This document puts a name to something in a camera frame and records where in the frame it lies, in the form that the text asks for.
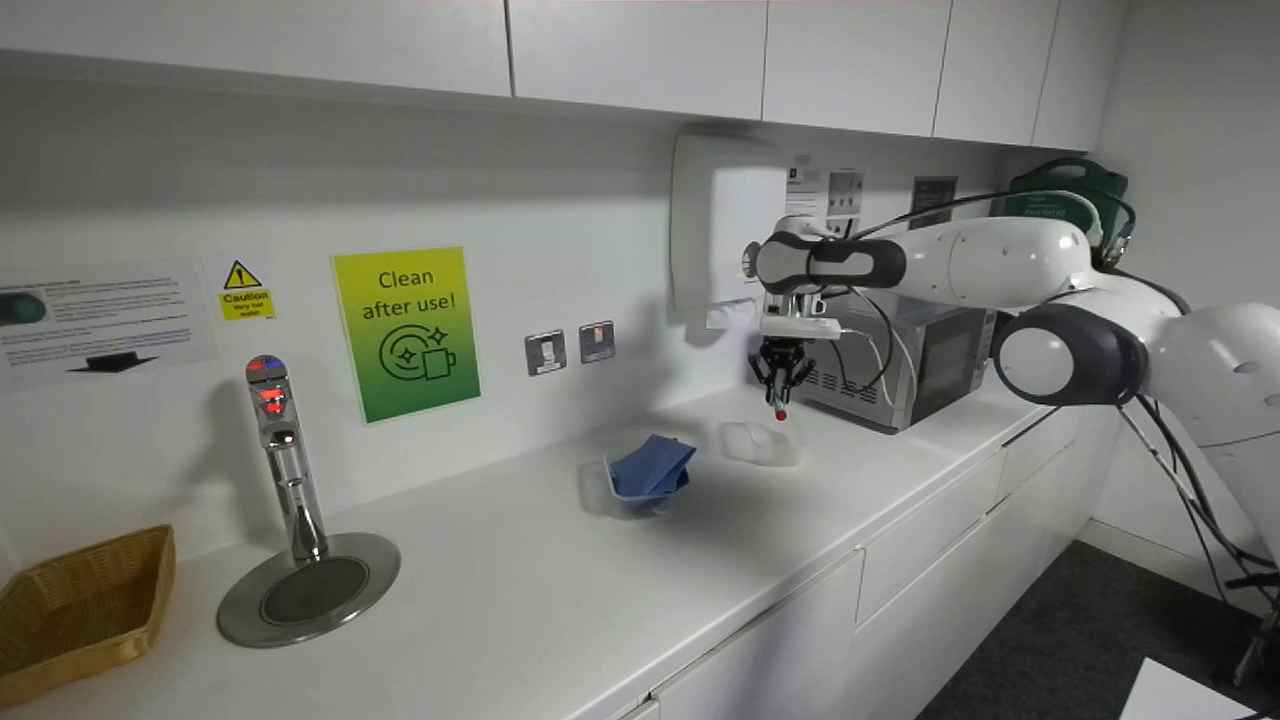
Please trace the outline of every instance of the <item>gray floor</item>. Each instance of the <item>gray floor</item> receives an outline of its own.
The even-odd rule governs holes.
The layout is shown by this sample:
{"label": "gray floor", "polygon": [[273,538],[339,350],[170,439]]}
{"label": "gray floor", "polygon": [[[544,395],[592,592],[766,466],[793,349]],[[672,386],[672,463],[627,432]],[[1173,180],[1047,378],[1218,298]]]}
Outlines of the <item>gray floor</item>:
{"label": "gray floor", "polygon": [[1247,611],[1071,542],[920,716],[1114,720],[1144,657],[1250,707],[1277,707],[1277,669],[1245,690],[1223,678],[1250,626]]}

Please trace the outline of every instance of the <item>upper cabinet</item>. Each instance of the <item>upper cabinet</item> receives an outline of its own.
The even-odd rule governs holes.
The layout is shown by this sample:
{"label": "upper cabinet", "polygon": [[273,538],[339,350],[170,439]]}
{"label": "upper cabinet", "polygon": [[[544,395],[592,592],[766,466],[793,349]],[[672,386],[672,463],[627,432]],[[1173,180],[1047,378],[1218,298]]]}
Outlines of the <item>upper cabinet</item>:
{"label": "upper cabinet", "polygon": [[771,0],[764,121],[933,135],[950,3]]}
{"label": "upper cabinet", "polygon": [[1060,0],[1031,144],[1095,144],[1118,62],[1122,18],[1126,0]]}
{"label": "upper cabinet", "polygon": [[1031,144],[1053,23],[1056,0],[950,0],[936,135]]}
{"label": "upper cabinet", "polygon": [[764,0],[506,0],[516,95],[758,121]]}
{"label": "upper cabinet", "polygon": [[503,0],[0,0],[0,52],[506,95]]}

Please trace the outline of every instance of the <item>kitchen counter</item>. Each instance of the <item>kitchen counter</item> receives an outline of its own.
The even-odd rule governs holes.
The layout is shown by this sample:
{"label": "kitchen counter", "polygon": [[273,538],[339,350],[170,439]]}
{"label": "kitchen counter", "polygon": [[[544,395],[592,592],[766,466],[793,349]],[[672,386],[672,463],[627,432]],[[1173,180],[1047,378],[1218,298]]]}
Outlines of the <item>kitchen counter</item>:
{"label": "kitchen counter", "polygon": [[[12,716],[617,716],[1041,413],[991,385],[898,437],[793,409],[801,463],[758,466],[718,432],[766,409],[716,393],[330,515],[399,542],[404,568],[366,617],[296,647],[232,647],[213,624],[273,549],[193,558],[151,657]],[[653,515],[592,513],[587,466],[648,432],[701,447],[691,484]]]}

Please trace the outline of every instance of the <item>blue sponge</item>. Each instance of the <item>blue sponge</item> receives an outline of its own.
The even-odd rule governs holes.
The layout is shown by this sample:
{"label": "blue sponge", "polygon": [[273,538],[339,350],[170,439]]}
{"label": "blue sponge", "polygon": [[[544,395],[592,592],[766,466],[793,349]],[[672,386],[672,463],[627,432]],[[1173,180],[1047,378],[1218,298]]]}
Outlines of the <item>blue sponge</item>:
{"label": "blue sponge", "polygon": [[623,506],[653,506],[686,484],[684,463],[694,447],[672,437],[648,437],[632,454],[611,459],[611,496]]}

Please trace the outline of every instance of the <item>wooden tray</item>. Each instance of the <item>wooden tray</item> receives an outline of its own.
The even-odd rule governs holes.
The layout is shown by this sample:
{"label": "wooden tray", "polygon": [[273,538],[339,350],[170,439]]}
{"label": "wooden tray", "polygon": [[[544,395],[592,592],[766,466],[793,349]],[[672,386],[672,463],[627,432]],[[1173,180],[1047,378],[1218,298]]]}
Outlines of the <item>wooden tray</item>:
{"label": "wooden tray", "polygon": [[0,707],[141,658],[155,645],[167,589],[167,523],[18,571],[0,596]]}

